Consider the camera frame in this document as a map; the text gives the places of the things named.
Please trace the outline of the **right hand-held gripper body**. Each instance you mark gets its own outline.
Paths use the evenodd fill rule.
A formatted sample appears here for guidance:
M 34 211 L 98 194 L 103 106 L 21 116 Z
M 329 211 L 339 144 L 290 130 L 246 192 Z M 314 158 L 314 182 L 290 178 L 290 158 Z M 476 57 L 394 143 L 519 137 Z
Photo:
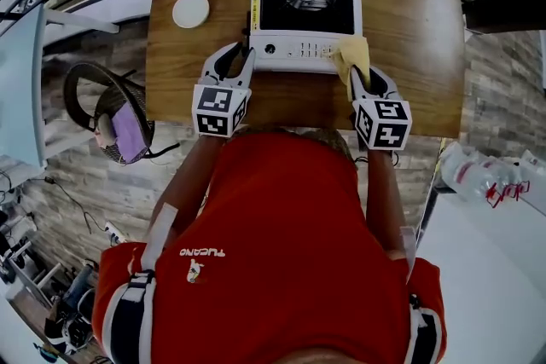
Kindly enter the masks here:
M 360 98 L 352 102 L 358 147 L 363 150 L 401 151 L 412 126 L 407 101 Z

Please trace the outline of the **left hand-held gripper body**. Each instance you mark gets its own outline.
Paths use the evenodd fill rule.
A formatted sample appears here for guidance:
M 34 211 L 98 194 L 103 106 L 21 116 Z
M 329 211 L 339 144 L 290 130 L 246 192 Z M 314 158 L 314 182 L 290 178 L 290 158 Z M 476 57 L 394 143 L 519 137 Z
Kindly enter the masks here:
M 206 74 L 194 87 L 192 118 L 200 136 L 231 137 L 247 114 L 252 74 L 220 80 Z

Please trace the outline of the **yellow cloth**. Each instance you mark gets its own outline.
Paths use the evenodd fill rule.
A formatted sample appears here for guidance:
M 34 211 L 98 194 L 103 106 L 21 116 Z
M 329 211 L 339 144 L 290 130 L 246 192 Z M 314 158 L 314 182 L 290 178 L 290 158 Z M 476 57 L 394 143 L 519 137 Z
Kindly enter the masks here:
M 341 82 L 346 86 L 348 101 L 352 101 L 351 69 L 359 69 L 364 86 L 371 85 L 369 73 L 369 45 L 363 36 L 346 36 L 341 38 L 332 54 L 332 61 Z

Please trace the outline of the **white portable gas stove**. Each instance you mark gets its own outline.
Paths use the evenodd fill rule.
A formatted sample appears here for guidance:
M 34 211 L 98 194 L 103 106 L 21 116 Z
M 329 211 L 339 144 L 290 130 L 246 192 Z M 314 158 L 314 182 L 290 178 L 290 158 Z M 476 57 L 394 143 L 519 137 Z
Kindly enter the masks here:
M 334 74 L 338 42 L 362 33 L 362 0 L 251 0 L 258 71 Z

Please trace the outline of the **person's right forearm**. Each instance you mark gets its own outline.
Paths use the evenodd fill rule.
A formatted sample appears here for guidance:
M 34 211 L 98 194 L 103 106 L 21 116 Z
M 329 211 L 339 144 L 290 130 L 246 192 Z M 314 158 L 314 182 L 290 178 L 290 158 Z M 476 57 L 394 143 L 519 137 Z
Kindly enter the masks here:
M 391 259 L 406 256 L 401 229 L 406 225 L 391 156 L 368 151 L 366 222 L 370 233 Z

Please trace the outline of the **person's left forearm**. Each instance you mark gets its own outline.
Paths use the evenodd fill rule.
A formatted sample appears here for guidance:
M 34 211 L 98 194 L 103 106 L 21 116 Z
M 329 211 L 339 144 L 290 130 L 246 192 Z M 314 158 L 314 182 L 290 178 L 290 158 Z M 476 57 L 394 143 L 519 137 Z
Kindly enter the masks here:
M 177 209 L 177 215 L 167 235 L 166 247 L 174 244 L 197 218 L 225 143 L 226 139 L 223 137 L 201 136 L 159 197 L 150 218 L 149 229 L 153 227 L 164 205 Z

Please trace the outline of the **wooden table with black legs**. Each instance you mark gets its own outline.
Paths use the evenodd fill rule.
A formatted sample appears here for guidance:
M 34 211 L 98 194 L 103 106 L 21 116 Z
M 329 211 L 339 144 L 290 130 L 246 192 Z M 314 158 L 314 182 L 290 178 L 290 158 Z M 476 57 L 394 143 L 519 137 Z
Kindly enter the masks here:
M 172 19 L 177 0 L 153 0 L 146 54 L 146 109 L 151 119 L 190 123 L 193 88 L 211 54 L 241 40 L 251 0 L 208 0 L 196 28 Z M 410 104 L 411 131 L 455 138 L 464 94 L 461 0 L 362 0 L 371 64 L 394 80 Z

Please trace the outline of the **person's patterned shorts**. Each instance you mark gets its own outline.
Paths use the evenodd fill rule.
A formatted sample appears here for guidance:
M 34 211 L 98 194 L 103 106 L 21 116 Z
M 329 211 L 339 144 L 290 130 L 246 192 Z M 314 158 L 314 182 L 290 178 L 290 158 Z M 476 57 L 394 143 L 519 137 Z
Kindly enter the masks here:
M 227 142 L 230 149 L 246 153 L 253 161 L 309 167 L 336 165 L 357 170 L 351 150 L 336 129 L 247 126 Z

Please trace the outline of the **purple cushion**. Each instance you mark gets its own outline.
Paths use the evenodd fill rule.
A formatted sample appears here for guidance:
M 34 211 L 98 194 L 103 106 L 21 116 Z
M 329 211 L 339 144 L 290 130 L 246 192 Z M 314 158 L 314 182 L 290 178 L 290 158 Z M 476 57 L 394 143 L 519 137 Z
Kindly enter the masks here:
M 114 114 L 112 123 L 119 153 L 129 164 L 147 148 L 139 121 L 129 102 Z

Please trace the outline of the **clear bag of bottles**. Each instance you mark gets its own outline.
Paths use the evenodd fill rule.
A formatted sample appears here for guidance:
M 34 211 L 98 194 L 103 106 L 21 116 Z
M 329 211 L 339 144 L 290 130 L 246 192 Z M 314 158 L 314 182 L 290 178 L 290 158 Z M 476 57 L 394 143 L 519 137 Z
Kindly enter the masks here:
M 444 184 L 466 201 L 496 209 L 506 201 L 519 201 L 531 189 L 519 160 L 484 155 L 473 147 L 452 142 L 439 155 Z

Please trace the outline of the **dark wicker chair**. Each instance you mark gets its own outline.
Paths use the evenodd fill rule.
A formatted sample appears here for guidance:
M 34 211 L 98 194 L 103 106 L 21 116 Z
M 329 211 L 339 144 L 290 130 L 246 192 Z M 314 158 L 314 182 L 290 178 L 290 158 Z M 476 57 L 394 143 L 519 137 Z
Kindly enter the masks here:
M 71 66 L 63 84 L 63 100 L 68 116 L 79 127 L 94 134 L 99 117 L 105 113 L 112 120 L 114 114 L 129 102 L 136 115 L 146 143 L 146 149 L 127 164 L 121 157 L 117 145 L 101 148 L 113 162 L 131 165 L 142 159 L 157 159 L 180 147 L 174 143 L 159 152 L 151 150 L 155 123 L 146 114 L 145 88 L 131 80 L 131 70 L 118 75 L 93 61 L 80 61 Z

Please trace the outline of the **person's red shirt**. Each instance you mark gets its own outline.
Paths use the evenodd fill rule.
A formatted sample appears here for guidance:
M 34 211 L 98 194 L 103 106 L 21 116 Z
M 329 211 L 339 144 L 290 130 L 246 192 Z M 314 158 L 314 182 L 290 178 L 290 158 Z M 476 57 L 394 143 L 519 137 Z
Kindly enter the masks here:
M 102 253 L 99 345 L 114 364 L 439 364 L 439 268 L 412 256 L 405 226 L 405 258 L 387 256 L 366 203 L 351 168 L 253 161 L 225 143 L 174 244 L 164 205 L 145 241 Z

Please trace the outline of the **light grey table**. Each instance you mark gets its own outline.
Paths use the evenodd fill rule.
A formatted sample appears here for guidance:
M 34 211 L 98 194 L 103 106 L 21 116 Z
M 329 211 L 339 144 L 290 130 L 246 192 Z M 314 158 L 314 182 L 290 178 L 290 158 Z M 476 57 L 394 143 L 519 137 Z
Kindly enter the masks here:
M 86 130 L 46 143 L 41 92 L 45 27 L 54 23 L 119 32 L 110 21 L 42 6 L 17 18 L 0 35 L 0 190 L 6 191 L 41 175 L 51 157 L 93 137 Z

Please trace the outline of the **white table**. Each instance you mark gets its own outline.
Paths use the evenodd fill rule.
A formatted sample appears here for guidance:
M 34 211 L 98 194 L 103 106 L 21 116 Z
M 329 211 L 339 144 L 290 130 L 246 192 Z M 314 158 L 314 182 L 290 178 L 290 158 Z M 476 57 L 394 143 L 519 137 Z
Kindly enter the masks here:
M 441 364 L 546 364 L 546 178 L 497 208 L 432 188 L 418 255 L 437 265 Z

